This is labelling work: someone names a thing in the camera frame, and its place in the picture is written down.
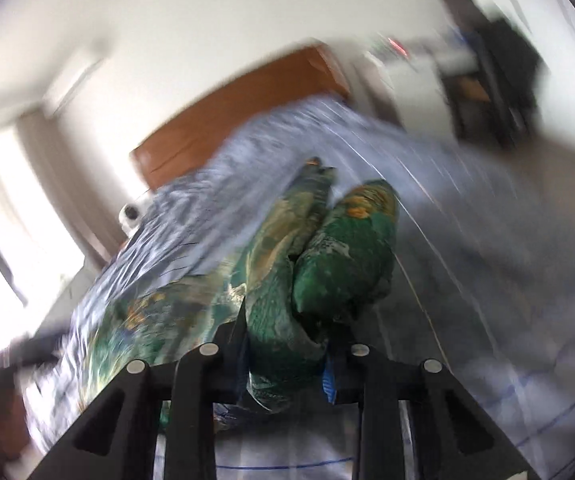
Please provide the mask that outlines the green patterned padded jacket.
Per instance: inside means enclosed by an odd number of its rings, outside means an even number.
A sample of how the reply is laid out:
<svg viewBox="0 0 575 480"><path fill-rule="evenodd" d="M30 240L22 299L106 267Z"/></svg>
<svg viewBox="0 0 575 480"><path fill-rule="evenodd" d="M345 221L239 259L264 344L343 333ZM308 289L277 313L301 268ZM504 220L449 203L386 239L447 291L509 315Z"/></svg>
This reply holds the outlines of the green patterned padded jacket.
<svg viewBox="0 0 575 480"><path fill-rule="evenodd" d="M331 328L386 296L395 265L398 197L384 180L329 200L335 173L309 159L239 255L138 299L120 299L92 334L80 401L88 404L129 361L176 361L245 316L246 389L278 413L322 373Z"/></svg>

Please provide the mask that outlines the blue plaid bed duvet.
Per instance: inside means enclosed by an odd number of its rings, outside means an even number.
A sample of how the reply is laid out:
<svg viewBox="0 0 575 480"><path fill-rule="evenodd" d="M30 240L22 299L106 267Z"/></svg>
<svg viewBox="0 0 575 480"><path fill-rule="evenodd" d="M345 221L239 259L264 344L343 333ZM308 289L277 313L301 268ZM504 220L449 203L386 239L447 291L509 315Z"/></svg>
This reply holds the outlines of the blue plaid bed duvet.
<svg viewBox="0 0 575 480"><path fill-rule="evenodd" d="M215 418L222 479L346 479L353 411L320 386L335 321L443 363L544 479L575 479L575 224L501 165L316 96L252 118L154 194L25 393L48 451L133 359L248 312L256 361Z"/></svg>

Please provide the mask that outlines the small white desk fan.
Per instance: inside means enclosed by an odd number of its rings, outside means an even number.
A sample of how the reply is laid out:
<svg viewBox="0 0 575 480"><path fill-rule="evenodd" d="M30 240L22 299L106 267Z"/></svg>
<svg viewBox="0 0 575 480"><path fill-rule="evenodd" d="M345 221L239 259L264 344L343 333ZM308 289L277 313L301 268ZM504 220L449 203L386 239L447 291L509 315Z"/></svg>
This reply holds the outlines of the small white desk fan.
<svg viewBox="0 0 575 480"><path fill-rule="evenodd" d="M118 222L127 236L130 236L140 226L142 211L136 204L126 204L118 213Z"/></svg>

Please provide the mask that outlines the beige window curtain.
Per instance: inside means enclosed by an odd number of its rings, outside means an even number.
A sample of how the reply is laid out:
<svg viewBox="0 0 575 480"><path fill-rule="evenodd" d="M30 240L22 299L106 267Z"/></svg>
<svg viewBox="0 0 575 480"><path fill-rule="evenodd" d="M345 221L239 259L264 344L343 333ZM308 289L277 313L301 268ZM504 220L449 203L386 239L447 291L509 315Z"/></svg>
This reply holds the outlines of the beige window curtain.
<svg viewBox="0 0 575 480"><path fill-rule="evenodd" d="M15 127L50 204L86 257L103 268L125 235L74 159L58 124L34 108L18 116Z"/></svg>

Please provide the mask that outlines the white air conditioner unit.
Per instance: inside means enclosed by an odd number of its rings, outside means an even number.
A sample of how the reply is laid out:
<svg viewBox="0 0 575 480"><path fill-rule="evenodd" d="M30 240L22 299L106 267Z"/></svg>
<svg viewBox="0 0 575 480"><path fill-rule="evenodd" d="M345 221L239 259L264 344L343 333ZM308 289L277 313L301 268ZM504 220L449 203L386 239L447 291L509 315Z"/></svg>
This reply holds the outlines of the white air conditioner unit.
<svg viewBox="0 0 575 480"><path fill-rule="evenodd" d="M53 77L42 97L42 109L45 114L48 117L59 114L104 60L105 53L96 47L74 52Z"/></svg>

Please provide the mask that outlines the white desk with drawers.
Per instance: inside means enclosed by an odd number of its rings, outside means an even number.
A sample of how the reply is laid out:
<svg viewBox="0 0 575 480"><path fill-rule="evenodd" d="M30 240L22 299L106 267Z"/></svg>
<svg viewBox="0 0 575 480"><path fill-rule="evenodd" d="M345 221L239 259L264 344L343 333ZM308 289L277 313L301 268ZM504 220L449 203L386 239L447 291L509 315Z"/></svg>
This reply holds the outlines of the white desk with drawers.
<svg viewBox="0 0 575 480"><path fill-rule="evenodd" d="M376 117L449 142L455 141L455 113L445 81L476 69L468 46L441 37L404 42L380 37L356 62Z"/></svg>

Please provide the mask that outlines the brown wooden headboard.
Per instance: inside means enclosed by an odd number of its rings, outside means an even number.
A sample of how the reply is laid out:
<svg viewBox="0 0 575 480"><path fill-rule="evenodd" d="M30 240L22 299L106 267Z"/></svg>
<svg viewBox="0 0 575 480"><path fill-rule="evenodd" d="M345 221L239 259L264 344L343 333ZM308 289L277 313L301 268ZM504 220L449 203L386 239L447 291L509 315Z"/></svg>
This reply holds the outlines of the brown wooden headboard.
<svg viewBox="0 0 575 480"><path fill-rule="evenodd" d="M150 191L205 165L252 117L317 94L350 98L350 86L326 44L307 44L235 76L184 107L130 154Z"/></svg>

